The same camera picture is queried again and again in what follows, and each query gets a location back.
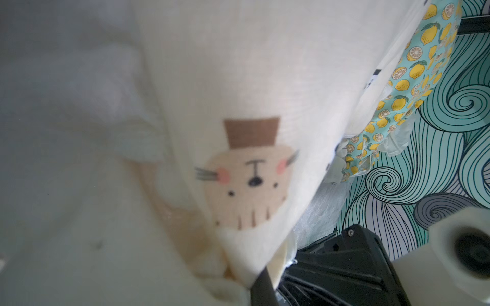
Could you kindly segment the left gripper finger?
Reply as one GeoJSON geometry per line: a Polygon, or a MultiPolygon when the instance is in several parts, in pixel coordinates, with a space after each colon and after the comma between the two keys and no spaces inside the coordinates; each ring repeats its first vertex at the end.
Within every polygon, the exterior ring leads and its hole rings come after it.
{"type": "Polygon", "coordinates": [[[251,306],[279,306],[267,268],[257,277],[250,289],[251,306]]]}

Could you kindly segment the cream bear print pillow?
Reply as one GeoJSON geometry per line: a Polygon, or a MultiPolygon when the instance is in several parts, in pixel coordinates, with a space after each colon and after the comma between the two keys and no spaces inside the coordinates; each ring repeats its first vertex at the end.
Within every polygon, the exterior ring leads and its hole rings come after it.
{"type": "Polygon", "coordinates": [[[1,304],[249,305],[428,1],[2,1],[1,304]]]}

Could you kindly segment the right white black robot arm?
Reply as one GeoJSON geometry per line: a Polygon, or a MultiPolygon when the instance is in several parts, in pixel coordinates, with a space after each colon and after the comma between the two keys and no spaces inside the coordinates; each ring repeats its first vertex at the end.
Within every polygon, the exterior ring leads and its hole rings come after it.
{"type": "Polygon", "coordinates": [[[299,250],[279,295],[287,305],[488,305],[489,210],[463,209],[429,236],[391,260],[377,235],[351,226],[299,250]]]}

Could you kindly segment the lemon print pillow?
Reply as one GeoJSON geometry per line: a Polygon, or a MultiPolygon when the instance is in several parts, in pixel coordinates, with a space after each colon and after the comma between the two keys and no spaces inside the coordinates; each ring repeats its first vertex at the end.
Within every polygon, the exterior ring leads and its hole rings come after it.
{"type": "Polygon", "coordinates": [[[332,183],[367,174],[386,152],[399,154],[408,134],[399,129],[435,90],[452,56],[463,17],[463,1],[432,1],[388,80],[389,93],[379,98],[373,118],[356,136],[342,141],[332,183]]]}

